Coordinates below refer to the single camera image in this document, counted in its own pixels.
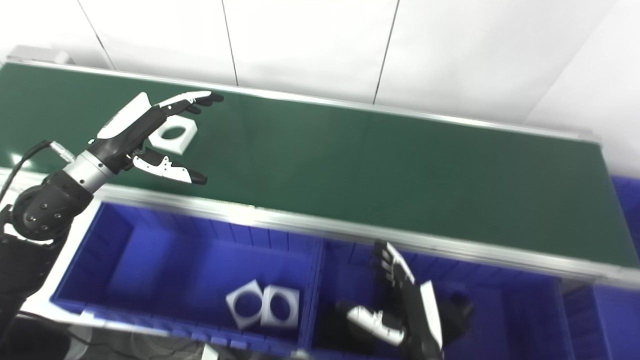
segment circular hole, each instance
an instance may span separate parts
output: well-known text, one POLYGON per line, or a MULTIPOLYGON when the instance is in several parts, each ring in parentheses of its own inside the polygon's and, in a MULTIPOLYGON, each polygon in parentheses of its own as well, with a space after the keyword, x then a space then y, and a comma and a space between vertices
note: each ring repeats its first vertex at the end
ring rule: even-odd
POLYGON ((273 295, 269 306, 271 308, 273 316, 275 316, 277 319, 284 321, 289 318, 291 308, 289 308, 289 303, 281 295, 273 295))
POLYGON ((256 315, 260 308, 262 307, 262 300, 256 294, 249 293, 240 295, 239 298, 236 299, 235 304, 236 313, 242 317, 249 317, 256 315))
POLYGON ((168 128, 164 133, 162 133, 161 137, 167 140, 175 139, 178 136, 184 134, 185 130, 186 129, 182 126, 173 126, 168 128))

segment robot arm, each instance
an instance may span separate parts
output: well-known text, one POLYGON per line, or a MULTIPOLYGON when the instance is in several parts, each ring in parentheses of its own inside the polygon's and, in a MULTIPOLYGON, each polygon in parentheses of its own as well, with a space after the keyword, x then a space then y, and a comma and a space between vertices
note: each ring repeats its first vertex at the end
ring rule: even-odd
POLYGON ((25 299, 43 285, 64 245, 73 219, 86 209, 95 193, 122 170, 136 166, 151 174, 193 184, 207 178, 165 155, 147 149, 144 141, 170 116, 200 113, 195 105, 223 100, 211 91, 186 92, 151 105, 140 93, 101 130, 97 139, 74 157, 59 144, 52 147, 69 164, 47 176, 42 184, 22 192, 13 206, 0 211, 0 341, 25 299), (10 224, 28 240, 4 233, 10 224))
POLYGON ((372 255, 379 259, 384 278, 402 300, 403 318, 345 300, 338 302, 338 310, 376 338, 399 347, 407 359, 442 360, 442 328, 431 281, 416 285, 404 257, 390 243, 376 242, 372 255))

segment cable connector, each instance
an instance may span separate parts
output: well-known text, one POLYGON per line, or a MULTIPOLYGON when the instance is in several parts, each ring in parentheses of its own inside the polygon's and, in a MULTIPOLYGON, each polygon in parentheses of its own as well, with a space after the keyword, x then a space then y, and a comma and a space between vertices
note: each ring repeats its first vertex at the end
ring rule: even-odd
POLYGON ((67 163, 71 164, 76 160, 76 156, 73 155, 73 153, 71 153, 69 150, 67 150, 66 147, 60 145, 59 142, 51 142, 49 146, 58 154, 58 156, 62 158, 62 160, 66 161, 67 163))

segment blue storage bin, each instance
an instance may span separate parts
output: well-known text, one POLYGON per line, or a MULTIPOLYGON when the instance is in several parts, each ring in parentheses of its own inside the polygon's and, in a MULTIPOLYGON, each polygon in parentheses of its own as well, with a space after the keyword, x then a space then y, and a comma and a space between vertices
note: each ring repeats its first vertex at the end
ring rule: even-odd
POLYGON ((308 348, 322 239, 103 204, 52 301, 177 336, 287 355, 308 348), (226 294, 257 279, 300 290, 299 327, 244 331, 226 294))
MULTIPOLYGON (((362 244, 330 240, 325 244, 312 350, 318 359, 401 359, 397 349, 382 342, 374 349, 353 349, 353 339, 340 342, 344 334, 326 330, 340 299, 385 308, 385 289, 371 271, 370 251, 371 246, 362 244), (354 353, 359 350, 367 354, 354 353)), ((447 360, 572 359, 555 277, 425 254, 403 255, 417 281, 434 282, 437 297, 462 293, 475 305, 469 331, 445 347, 447 360)))
MULTIPOLYGON (((103 204, 52 301, 76 313, 276 355, 302 348, 316 359, 400 359, 380 341, 353 348, 326 338, 341 331, 326 326, 336 318, 336 301, 388 306, 370 266, 371 248, 103 204), (296 330, 237 330, 225 295, 252 279, 301 291, 296 330)), ((573 359, 557 278, 403 254, 418 281, 434 282, 437 297, 462 293, 475 305, 470 330, 445 348, 447 360, 573 359)))
POLYGON ((640 258, 640 180, 622 176, 612 176, 611 180, 640 258))
POLYGON ((564 296, 575 360, 640 359, 640 291, 594 286, 564 296))

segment black cable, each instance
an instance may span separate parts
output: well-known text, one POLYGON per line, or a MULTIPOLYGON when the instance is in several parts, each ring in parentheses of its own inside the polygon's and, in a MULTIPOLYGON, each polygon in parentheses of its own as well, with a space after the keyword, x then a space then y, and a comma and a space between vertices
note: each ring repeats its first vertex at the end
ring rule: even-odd
POLYGON ((11 182, 13 181, 13 178, 15 177, 15 175, 18 173, 18 171, 20 170, 20 168, 22 167, 22 165, 31 157, 33 157, 35 154, 37 154, 39 151, 41 151, 42 149, 45 149, 47 147, 49 147, 51 144, 50 141, 44 140, 42 142, 40 142, 38 145, 35 145, 34 147, 30 148, 27 152, 24 153, 22 159, 20 159, 20 161, 18 161, 17 164, 15 164, 15 166, 13 167, 13 169, 11 170, 11 174, 9 174, 9 176, 6 178, 6 181, 4 182, 4 185, 2 187, 2 190, 0 191, 0 202, 2 202, 2 199, 4 198, 4 195, 6 194, 6 192, 9 190, 9 185, 11 185, 11 182))
POLYGON ((93 343, 91 341, 86 341, 85 339, 82 339, 78 335, 76 335, 73 332, 69 331, 64 325, 59 324, 59 323, 57 323, 57 322, 55 322, 55 321, 53 321, 53 320, 51 320, 49 318, 46 318, 44 316, 40 316, 38 314, 29 313, 27 311, 22 311, 22 310, 20 310, 18 312, 18 314, 22 315, 22 316, 25 316, 26 318, 30 318, 30 319, 36 320, 38 322, 41 322, 43 324, 46 324, 47 326, 52 327, 52 328, 56 329, 57 331, 61 331, 64 334, 66 334, 67 336, 70 336, 71 338, 74 338, 78 342, 80 342, 80 343, 82 343, 82 344, 84 344, 84 345, 86 345, 88 347, 107 347, 114 354, 122 356, 122 357, 126 357, 127 359, 132 359, 132 360, 154 360, 154 359, 163 359, 163 358, 172 357, 175 354, 177 354, 178 352, 183 351, 187 347, 198 343, 197 341, 192 341, 192 342, 187 343, 184 346, 182 346, 182 347, 170 352, 169 354, 153 355, 149 359, 142 359, 141 357, 137 357, 137 356, 130 355, 130 354, 127 354, 125 352, 116 350, 110 344, 107 344, 107 343, 93 343))

